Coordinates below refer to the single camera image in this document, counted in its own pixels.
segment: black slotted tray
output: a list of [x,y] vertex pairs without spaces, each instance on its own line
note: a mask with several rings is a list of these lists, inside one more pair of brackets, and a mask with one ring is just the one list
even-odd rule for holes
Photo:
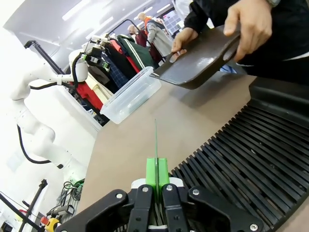
[[171,176],[196,185],[278,229],[308,197],[308,87],[257,78],[252,100]]

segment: human hand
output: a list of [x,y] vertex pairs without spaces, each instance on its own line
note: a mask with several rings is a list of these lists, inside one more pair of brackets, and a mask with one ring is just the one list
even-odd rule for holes
[[187,52],[186,49],[182,49],[182,50],[180,50],[179,52],[176,52],[176,53],[169,59],[169,61],[170,61],[171,63],[174,63],[174,62],[178,59],[178,57],[179,57],[180,55],[182,55],[182,54],[184,54],[184,53],[186,53],[186,52]]
[[185,28],[179,32],[173,42],[172,52],[179,52],[184,45],[195,39],[198,33],[192,28]]
[[272,34],[271,6],[266,0],[240,0],[228,9],[224,34],[234,34],[240,21],[240,42],[234,60],[237,62],[263,45]]

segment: white ceiling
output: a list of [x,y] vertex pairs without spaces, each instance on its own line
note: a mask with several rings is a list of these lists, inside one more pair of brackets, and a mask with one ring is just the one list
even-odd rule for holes
[[[64,21],[62,16],[79,2],[80,0],[25,0],[4,28],[13,31],[22,44],[28,40],[38,41],[52,59],[61,68],[65,68],[69,53],[81,48],[87,42],[86,36],[105,20],[113,17],[97,35],[110,32],[125,19],[140,23],[134,17],[151,6],[153,8],[147,15],[157,16],[156,12],[171,3],[171,0],[90,0],[83,9]],[[115,32],[126,34],[129,24],[124,23]]]

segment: table surface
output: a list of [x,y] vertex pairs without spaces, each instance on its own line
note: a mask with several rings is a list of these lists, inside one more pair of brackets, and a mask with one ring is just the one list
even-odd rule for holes
[[[162,82],[162,87],[121,124],[106,124],[98,133],[78,212],[114,189],[130,191],[146,176],[146,158],[158,155],[173,169],[213,136],[249,100],[249,75],[216,73],[204,85],[187,90]],[[309,231],[309,199],[278,232]]]

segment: plastic container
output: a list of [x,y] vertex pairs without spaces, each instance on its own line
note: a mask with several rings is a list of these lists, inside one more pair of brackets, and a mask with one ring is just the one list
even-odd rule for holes
[[153,71],[152,67],[140,71],[103,105],[100,113],[121,123],[161,88],[160,81],[151,77]]

